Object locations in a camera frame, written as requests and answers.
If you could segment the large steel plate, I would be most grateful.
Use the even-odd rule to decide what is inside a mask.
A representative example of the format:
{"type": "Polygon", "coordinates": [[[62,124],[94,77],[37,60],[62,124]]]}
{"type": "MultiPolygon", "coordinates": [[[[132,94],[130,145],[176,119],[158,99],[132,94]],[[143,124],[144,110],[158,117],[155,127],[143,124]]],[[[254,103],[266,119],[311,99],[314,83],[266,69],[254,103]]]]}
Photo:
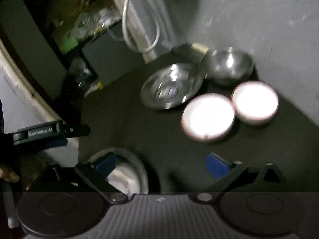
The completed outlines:
{"type": "Polygon", "coordinates": [[[108,182],[128,197],[148,194],[148,176],[144,164],[134,154],[122,148],[104,149],[88,159],[95,161],[106,153],[113,152],[117,158],[115,170],[108,176],[108,182]]]}

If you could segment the white ceramic bowl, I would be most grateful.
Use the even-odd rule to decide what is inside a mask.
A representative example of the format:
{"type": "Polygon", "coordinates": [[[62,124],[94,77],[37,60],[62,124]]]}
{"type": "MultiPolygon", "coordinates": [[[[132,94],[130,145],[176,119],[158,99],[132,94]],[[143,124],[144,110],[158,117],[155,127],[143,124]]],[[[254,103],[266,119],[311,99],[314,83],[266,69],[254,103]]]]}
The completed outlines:
{"type": "Polygon", "coordinates": [[[231,100],[218,93],[207,93],[188,103],[181,116],[181,128],[195,141],[211,142],[224,138],[234,121],[231,100]]]}
{"type": "Polygon", "coordinates": [[[269,123],[280,104],[275,90],[261,81],[239,84],[232,92],[231,101],[239,120],[252,126],[269,123]]]}

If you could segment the deep steel bowl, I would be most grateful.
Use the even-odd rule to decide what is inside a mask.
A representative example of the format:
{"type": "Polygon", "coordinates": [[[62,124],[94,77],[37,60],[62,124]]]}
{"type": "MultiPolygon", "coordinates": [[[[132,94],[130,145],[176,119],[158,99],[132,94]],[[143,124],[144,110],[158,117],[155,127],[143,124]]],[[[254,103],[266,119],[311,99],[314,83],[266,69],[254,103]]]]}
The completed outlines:
{"type": "Polygon", "coordinates": [[[227,48],[208,51],[200,61],[205,79],[219,86],[236,86],[249,79],[255,62],[241,50],[227,48]]]}

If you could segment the black garbage bag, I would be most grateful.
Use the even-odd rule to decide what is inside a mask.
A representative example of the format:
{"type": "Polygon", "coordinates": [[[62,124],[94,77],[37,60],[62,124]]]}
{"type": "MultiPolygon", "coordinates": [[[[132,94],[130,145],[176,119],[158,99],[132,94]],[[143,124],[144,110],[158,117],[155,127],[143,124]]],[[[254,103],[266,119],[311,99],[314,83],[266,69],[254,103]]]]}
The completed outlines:
{"type": "Polygon", "coordinates": [[[68,75],[72,85],[83,93],[88,92],[98,80],[97,74],[81,57],[72,61],[68,75]]]}

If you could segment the green box on shelf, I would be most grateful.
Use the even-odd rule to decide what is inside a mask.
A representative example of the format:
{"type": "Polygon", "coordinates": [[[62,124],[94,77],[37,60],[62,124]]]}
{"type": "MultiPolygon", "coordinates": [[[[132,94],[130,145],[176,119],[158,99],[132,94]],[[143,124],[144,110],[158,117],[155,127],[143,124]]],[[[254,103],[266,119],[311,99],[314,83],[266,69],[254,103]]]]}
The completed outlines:
{"type": "Polygon", "coordinates": [[[68,37],[64,40],[63,44],[59,47],[61,53],[66,54],[78,46],[78,40],[75,37],[68,37]]]}

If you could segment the dark cabinet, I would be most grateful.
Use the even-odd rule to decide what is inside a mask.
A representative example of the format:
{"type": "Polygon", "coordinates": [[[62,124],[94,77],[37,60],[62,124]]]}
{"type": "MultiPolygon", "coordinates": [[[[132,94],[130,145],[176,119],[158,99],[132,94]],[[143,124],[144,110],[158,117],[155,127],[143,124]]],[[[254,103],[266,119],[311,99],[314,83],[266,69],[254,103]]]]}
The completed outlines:
{"type": "Polygon", "coordinates": [[[131,51],[123,38],[122,25],[117,23],[82,48],[84,57],[103,85],[144,64],[142,55],[131,51]]]}

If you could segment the cleaver knife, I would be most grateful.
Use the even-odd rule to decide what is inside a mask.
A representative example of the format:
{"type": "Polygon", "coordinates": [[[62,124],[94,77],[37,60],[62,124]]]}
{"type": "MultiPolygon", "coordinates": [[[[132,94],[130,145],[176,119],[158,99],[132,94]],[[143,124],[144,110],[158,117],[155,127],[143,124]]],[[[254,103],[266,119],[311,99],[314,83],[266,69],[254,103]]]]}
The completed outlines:
{"type": "Polygon", "coordinates": [[[203,55],[200,52],[193,50],[191,48],[191,44],[189,43],[184,43],[180,46],[173,47],[171,49],[171,53],[193,64],[199,64],[203,58],[203,55]]]}

